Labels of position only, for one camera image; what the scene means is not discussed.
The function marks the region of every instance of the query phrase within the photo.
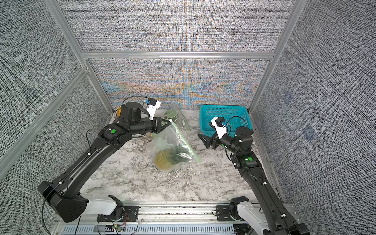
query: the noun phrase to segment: mounting plate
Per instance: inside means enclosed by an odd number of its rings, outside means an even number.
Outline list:
[[[215,209],[218,221],[234,221],[230,216],[230,206],[216,206]]]
[[[136,222],[136,216],[138,216],[138,206],[123,206],[124,213],[127,213],[127,222]],[[111,219],[108,218],[108,215],[98,215],[97,217],[98,222],[111,222]],[[124,222],[125,216],[123,216],[117,222]]]

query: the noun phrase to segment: red wire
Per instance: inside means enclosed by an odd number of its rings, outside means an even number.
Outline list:
[[[124,215],[125,215],[125,221],[124,221],[124,223],[121,226],[123,226],[123,225],[125,225],[127,223],[128,216],[127,216],[127,214],[124,214]]]

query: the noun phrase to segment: textured backdrop panel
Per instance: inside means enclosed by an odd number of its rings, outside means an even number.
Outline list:
[[[58,0],[83,50],[272,52],[294,0]]]
[[[254,112],[311,234],[376,227],[376,5],[309,0]]]
[[[0,181],[0,234],[45,235],[41,221],[43,197],[37,187],[53,180],[88,148],[85,133],[102,128],[108,113],[87,78],[83,78],[43,130]],[[89,132],[92,143],[98,131]],[[44,217],[50,228],[56,213],[49,205]],[[9,229],[27,224],[24,232]]]
[[[80,65],[42,0],[0,2],[0,158]]]
[[[114,108],[129,96],[154,97],[161,108],[203,104],[248,108],[266,59],[90,59]]]

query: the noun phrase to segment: aluminum frame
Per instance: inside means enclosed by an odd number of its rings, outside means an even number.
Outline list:
[[[119,52],[119,51],[83,51],[83,58],[138,58],[138,59],[165,59],[165,58],[207,58],[207,59],[273,59],[273,52]]]
[[[9,169],[16,163],[19,157],[27,149],[29,144],[39,134],[47,122],[56,113],[66,98],[72,93],[82,78],[88,73],[87,68],[80,69],[77,74],[60,91],[57,97],[43,110],[39,117],[30,125],[24,134],[12,145],[12,147],[0,159],[0,180]]]
[[[265,87],[266,87],[266,85],[267,85],[267,83],[268,83],[268,81],[269,81],[269,79],[270,79],[270,77],[271,77],[271,75],[274,71],[274,68],[276,67],[276,65],[278,63],[278,60],[279,60],[283,50],[285,49],[287,41],[290,38],[291,33],[293,32],[293,29],[296,25],[296,22],[298,21],[300,14],[301,14],[304,6],[306,5],[306,3],[307,3],[307,0],[296,0],[295,5],[294,5],[294,7],[293,7],[293,9],[290,13],[290,16],[288,17],[288,21],[286,22],[285,28],[282,31],[282,34],[281,34],[279,41],[277,43],[277,46],[276,46],[276,49],[275,49],[275,56],[271,60],[271,62],[268,64],[268,66],[266,67],[265,74],[262,77],[262,79],[260,80],[260,82],[259,82],[259,84],[256,88],[255,94],[253,95],[253,98],[251,100],[251,104],[248,108],[248,111],[250,113],[252,113],[254,111],[258,101],[260,100],[261,95],[265,90]]]
[[[132,201],[123,202],[127,206],[139,206],[138,219],[140,224],[244,224],[245,221],[217,221],[217,217],[212,215],[212,210],[217,205],[228,206],[229,201]],[[259,203],[250,202],[255,209],[260,208]],[[299,215],[291,203],[284,203],[287,211],[299,221]],[[97,224],[97,216],[84,215],[80,224]],[[59,216],[56,217],[52,225],[51,234],[60,234],[64,225],[77,224],[78,220],[65,223]]]
[[[262,162],[262,166],[264,167],[265,169],[265,174],[266,174],[266,177],[268,178],[270,184],[272,185],[272,187],[275,187],[277,189],[277,192],[278,192],[278,195],[279,195],[279,198],[281,199],[282,203],[285,202],[285,197],[282,193],[282,189],[281,189],[281,186],[279,185],[279,182],[278,182],[278,179],[277,179],[277,176],[276,176],[276,172],[274,171],[274,168],[271,164],[271,160],[269,159],[269,155],[268,153],[266,152],[266,149],[265,149],[265,146],[262,142],[262,139],[261,139],[261,136],[259,134],[259,131],[258,131],[258,128],[255,124],[255,121],[253,119],[253,115],[252,114],[249,114],[249,117],[251,119],[251,123],[252,123],[252,128],[254,130],[253,132],[253,136],[259,146],[259,153],[260,153],[260,157],[261,157],[261,162]]]
[[[56,23],[58,24],[61,32],[65,36],[68,44],[70,45],[73,53],[75,54],[78,62],[82,67],[87,67],[90,71],[88,73],[88,77],[90,80],[90,83],[92,84],[94,90],[96,91],[100,101],[103,103],[105,109],[109,114],[113,113],[113,107],[110,102],[110,99],[108,98],[105,90],[103,89],[102,85],[100,84],[100,81],[98,80],[96,74],[94,73],[93,69],[91,68],[90,63],[84,59],[82,56],[82,49],[80,44],[78,43],[71,27],[69,26],[63,12],[61,11],[61,8],[59,4],[56,2],[56,0],[44,0],[46,6],[50,10],[52,16],[54,17]]]

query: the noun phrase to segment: colorful patterned backdrop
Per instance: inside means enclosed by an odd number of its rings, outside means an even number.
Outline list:
[[[129,96],[153,97],[161,108],[201,105],[248,108],[267,59],[90,59],[114,108]]]

